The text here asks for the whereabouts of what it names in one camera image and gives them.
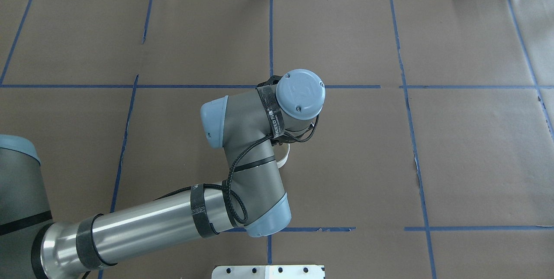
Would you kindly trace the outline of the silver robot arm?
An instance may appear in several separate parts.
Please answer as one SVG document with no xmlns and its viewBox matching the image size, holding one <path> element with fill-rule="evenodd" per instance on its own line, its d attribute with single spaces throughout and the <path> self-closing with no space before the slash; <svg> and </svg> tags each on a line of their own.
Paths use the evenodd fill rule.
<svg viewBox="0 0 554 279">
<path fill-rule="evenodd" d="M 295 69 L 253 90 L 205 103 L 211 147 L 227 179 L 177 189 L 152 202 L 78 223 L 54 222 L 31 141 L 1 135 L 1 277 L 77 279 L 117 263 L 242 227 L 273 235 L 291 220 L 273 147 L 308 141 L 326 97 L 319 76 Z"/>
</svg>

